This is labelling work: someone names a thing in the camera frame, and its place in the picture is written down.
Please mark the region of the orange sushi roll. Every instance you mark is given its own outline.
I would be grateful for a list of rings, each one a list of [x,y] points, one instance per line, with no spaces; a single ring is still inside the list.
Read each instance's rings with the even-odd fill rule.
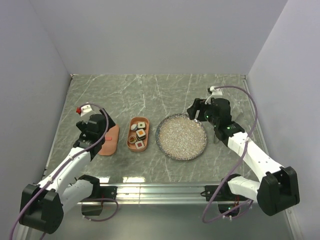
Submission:
[[[138,129],[135,133],[138,141],[142,141],[146,138],[146,132],[142,128]]]

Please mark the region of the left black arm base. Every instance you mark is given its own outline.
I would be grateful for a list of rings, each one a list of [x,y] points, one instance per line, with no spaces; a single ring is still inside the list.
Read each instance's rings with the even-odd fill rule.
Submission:
[[[97,177],[93,177],[90,175],[82,175],[78,178],[78,180],[83,180],[91,184],[92,190],[91,194],[85,197],[81,202],[82,203],[89,203],[89,202],[96,202],[99,203],[94,206],[82,206],[81,213],[82,217],[91,222],[104,222],[113,218],[118,210],[119,210],[119,203],[116,200],[117,197],[117,186],[101,186],[100,179]],[[103,219],[93,219],[91,216],[99,216],[104,208],[104,203],[115,203],[115,211],[108,216],[107,218]]]

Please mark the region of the small noodle soup cup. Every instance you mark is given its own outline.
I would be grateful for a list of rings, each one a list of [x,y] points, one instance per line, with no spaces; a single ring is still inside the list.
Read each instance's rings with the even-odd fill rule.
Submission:
[[[129,144],[134,144],[137,141],[137,138],[135,135],[131,135],[128,137],[127,141]]]

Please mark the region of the red sushi roll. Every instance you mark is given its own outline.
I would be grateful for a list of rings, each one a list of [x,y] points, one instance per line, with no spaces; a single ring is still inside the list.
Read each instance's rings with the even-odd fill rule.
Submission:
[[[145,147],[145,144],[142,140],[136,141],[135,142],[135,147],[137,150],[143,149]]]

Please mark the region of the pink lunch box lid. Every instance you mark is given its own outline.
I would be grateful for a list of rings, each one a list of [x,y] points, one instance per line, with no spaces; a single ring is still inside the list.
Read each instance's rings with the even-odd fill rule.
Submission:
[[[100,156],[111,156],[117,151],[120,127],[118,124],[111,127],[105,135],[105,142],[98,152]]]

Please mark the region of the pink lunch box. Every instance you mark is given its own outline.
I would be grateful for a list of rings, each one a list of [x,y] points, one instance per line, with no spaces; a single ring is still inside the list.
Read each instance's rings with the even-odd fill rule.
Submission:
[[[135,143],[134,144],[128,143],[128,137],[129,136],[136,136],[136,131],[138,130],[137,129],[136,131],[131,131],[131,125],[132,124],[137,124],[138,122],[146,122],[146,128],[144,129],[144,131],[146,133],[146,138],[144,140],[142,140],[143,143],[144,143],[144,148],[143,149],[136,149]],[[136,116],[136,117],[133,117],[130,120],[128,135],[127,135],[127,141],[126,141],[127,147],[129,148],[130,151],[132,151],[132,152],[143,152],[143,151],[146,150],[146,148],[148,146],[149,126],[150,126],[149,120],[146,117],[143,117],[143,116]]]

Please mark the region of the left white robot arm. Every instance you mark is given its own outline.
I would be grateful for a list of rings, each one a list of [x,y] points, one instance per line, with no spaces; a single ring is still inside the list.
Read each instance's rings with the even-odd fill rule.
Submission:
[[[81,133],[68,156],[45,179],[27,185],[22,191],[19,224],[52,234],[64,215],[79,202],[116,202],[114,197],[103,195],[98,178],[90,175],[76,178],[102,149],[105,135],[115,123],[101,109],[76,126]]]

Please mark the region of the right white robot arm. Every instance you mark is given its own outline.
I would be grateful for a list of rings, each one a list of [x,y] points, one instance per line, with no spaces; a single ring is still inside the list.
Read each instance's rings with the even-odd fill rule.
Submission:
[[[195,98],[187,109],[191,120],[209,122],[213,125],[215,136],[226,147],[240,156],[254,172],[257,181],[246,179],[232,170],[222,179],[208,199],[212,202],[218,194],[226,200],[242,196],[258,203],[268,216],[273,216],[300,203],[297,172],[291,167],[283,167],[269,157],[249,137],[238,123],[232,120],[230,102],[225,98]]]

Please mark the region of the green sushi roll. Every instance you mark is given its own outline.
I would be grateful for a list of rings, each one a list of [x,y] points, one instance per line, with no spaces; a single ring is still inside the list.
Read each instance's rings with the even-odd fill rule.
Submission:
[[[137,128],[138,129],[145,129],[146,128],[146,122],[145,121],[139,121],[137,123]]]

